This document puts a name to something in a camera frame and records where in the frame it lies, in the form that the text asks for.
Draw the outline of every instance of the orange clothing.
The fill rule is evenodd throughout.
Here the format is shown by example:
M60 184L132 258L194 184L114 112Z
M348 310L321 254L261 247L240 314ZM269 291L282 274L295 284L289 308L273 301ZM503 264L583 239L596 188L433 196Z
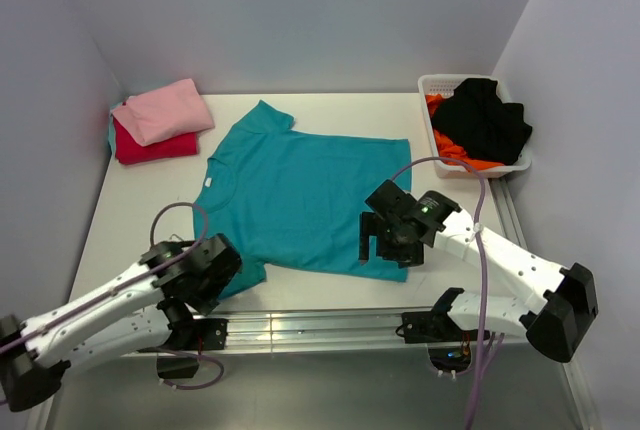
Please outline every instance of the orange clothing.
M433 114L436 113L436 110L444 100L445 99L442 95L427 95L427 108L429 109L429 117L432 117ZM436 137L436 146L438 147L438 154L441 157L457 158L458 160L462 160L463 162L468 163L476 170L487 170L489 168L500 167L504 165L504 163L487 162L485 160L476 160L474 158L469 158L465 149L460 145L456 145L455 143L453 143L453 141L449 137L440 133L436 129L433 129L433 134ZM447 165L456 165L455 163L443 163L446 163Z

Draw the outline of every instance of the pink folded shirt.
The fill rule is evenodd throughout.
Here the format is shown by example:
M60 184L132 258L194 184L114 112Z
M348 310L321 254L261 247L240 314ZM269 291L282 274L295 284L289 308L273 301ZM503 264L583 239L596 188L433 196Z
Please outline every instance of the pink folded shirt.
M143 147L214 126L211 113L190 78L130 97L112 113Z

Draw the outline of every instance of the t-shirt sleeve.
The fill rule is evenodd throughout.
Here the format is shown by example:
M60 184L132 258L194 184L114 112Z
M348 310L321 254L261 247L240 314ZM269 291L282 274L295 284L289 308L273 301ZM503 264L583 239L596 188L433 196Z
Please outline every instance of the t-shirt sleeve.
M260 100L235 126L251 133L284 132L293 126L293 117Z

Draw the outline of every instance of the teal t-shirt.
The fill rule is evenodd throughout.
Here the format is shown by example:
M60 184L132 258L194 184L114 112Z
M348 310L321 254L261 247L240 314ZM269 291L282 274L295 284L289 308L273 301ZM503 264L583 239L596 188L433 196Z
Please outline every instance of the teal t-shirt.
M411 161L407 140L311 135L267 103L237 122L208 160L195 203L209 217L207 236L224 233L242 256L229 297L266 279L265 263L403 282L407 269L358 261L365 199ZM411 188L411 173L396 182ZM194 231L203 219L194 212Z

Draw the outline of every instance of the cable tie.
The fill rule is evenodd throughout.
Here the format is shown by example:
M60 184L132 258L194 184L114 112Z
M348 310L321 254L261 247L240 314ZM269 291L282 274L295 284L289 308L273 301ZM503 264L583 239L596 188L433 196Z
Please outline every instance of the cable tie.
M476 238L476 235L482 232L483 229L484 225L482 225L480 222L475 223L473 225L473 231L471 232L471 235L469 235L469 243L473 242L473 240Z

